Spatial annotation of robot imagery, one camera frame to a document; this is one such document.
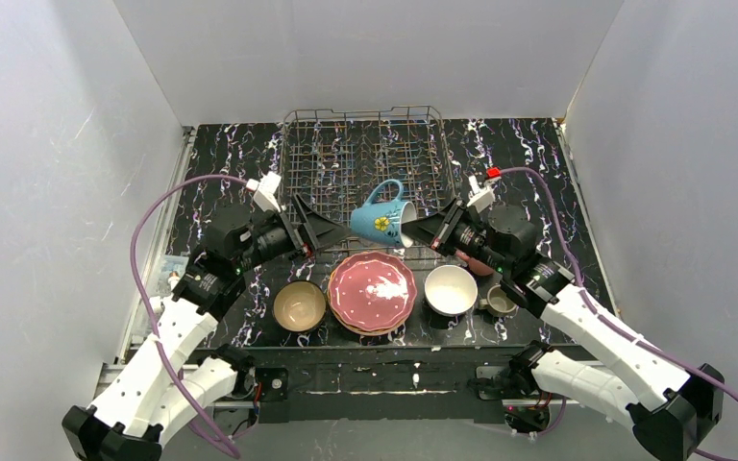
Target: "robotic arm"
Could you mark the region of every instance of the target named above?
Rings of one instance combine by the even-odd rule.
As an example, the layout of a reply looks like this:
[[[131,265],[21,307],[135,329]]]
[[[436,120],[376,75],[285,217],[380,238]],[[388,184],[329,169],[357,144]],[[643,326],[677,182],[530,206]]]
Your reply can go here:
[[[723,392],[638,347],[649,342],[573,285],[570,271],[536,251],[538,229],[521,208],[493,206],[483,221],[480,214],[493,204],[491,184],[498,177],[498,169],[489,170],[483,188],[472,178],[469,204],[454,199],[432,216],[404,223],[403,232],[441,255],[459,250],[494,268],[512,301],[567,333],[615,375],[534,342],[510,360],[495,382],[523,395],[541,390],[576,399],[630,428],[657,459],[688,458],[720,420]],[[710,365],[700,370],[723,381]]]
[[[185,274],[164,300],[160,335],[146,338],[117,379],[86,407],[73,406],[63,430],[76,456],[87,461],[156,461],[162,446],[195,416],[196,411],[171,384],[157,351],[160,342],[174,370],[225,317],[245,291],[244,275],[280,255],[308,257],[349,234],[342,226],[313,212],[300,196],[293,207],[301,221],[292,226],[275,192],[281,178],[268,173],[249,181],[258,219],[242,205],[217,210],[202,244],[189,258]],[[223,346],[182,384],[202,407],[244,387],[254,367],[252,357]]]

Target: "beige bowl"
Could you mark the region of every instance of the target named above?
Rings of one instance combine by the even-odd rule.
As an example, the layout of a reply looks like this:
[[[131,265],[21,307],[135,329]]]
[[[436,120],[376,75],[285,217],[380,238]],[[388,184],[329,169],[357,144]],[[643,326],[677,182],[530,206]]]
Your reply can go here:
[[[327,312],[327,298],[315,283],[293,281],[276,295],[273,317],[282,328],[293,332],[310,331],[318,327]]]

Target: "gray floor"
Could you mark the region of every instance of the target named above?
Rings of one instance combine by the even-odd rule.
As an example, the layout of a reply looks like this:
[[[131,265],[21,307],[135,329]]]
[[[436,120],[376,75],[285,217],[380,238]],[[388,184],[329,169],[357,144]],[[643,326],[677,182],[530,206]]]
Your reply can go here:
[[[239,416],[231,415],[230,423]],[[228,420],[220,419],[219,423]],[[464,421],[319,421],[261,425],[237,443],[243,461],[652,460],[629,431],[589,409],[568,408],[561,426],[535,442]],[[230,459],[183,430],[162,461]]]

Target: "yellow flower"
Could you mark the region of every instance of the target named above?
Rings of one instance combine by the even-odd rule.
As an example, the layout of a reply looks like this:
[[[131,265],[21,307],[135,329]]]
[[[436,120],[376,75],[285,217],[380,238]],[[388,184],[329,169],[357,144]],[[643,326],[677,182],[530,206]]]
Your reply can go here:
[[[389,218],[385,216],[381,216],[380,218],[375,220],[375,229],[377,229],[378,231],[383,232],[388,227],[389,227]]]

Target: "metal wire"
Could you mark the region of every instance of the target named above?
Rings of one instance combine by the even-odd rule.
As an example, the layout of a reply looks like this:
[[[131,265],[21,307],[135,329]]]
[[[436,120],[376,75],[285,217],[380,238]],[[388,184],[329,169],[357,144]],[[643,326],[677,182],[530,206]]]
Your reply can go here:
[[[283,121],[279,170],[283,202],[299,193],[315,211],[346,225],[352,210],[388,179],[403,183],[403,198],[416,205],[419,217],[446,206],[455,195],[442,118],[431,106],[293,110]],[[389,187],[381,198],[390,200],[396,194]],[[294,210],[290,220],[298,224]],[[367,250],[391,252],[353,237],[328,253]]]

